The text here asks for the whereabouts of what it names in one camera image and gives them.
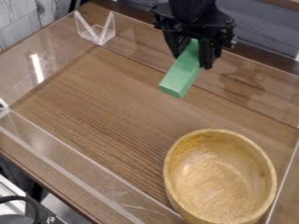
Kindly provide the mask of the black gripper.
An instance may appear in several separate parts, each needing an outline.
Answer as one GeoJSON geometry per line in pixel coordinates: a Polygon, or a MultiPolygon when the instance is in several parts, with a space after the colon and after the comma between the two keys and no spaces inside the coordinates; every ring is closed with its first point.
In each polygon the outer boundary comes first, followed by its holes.
{"type": "Polygon", "coordinates": [[[151,6],[154,27],[178,59],[191,39],[199,40],[201,67],[213,69],[222,47],[235,44],[235,19],[217,5],[217,0],[168,0],[151,6]]]}

